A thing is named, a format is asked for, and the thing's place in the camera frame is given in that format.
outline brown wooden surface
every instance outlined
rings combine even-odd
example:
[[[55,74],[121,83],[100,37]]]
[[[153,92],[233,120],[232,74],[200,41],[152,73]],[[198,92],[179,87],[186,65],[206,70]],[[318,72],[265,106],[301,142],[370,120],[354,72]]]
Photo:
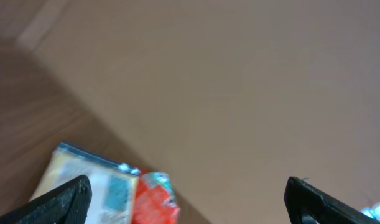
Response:
[[[0,45],[0,215],[28,202],[52,151],[64,139],[147,167],[46,69],[15,48]],[[179,223],[209,223],[179,195],[178,200]]]

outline wall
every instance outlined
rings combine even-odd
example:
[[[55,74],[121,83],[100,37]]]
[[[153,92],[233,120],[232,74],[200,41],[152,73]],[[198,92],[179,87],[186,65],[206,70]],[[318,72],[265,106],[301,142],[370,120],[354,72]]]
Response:
[[[378,0],[76,0],[35,52],[213,223],[380,200]]]
[[[0,39],[15,39],[46,0],[0,0]]]

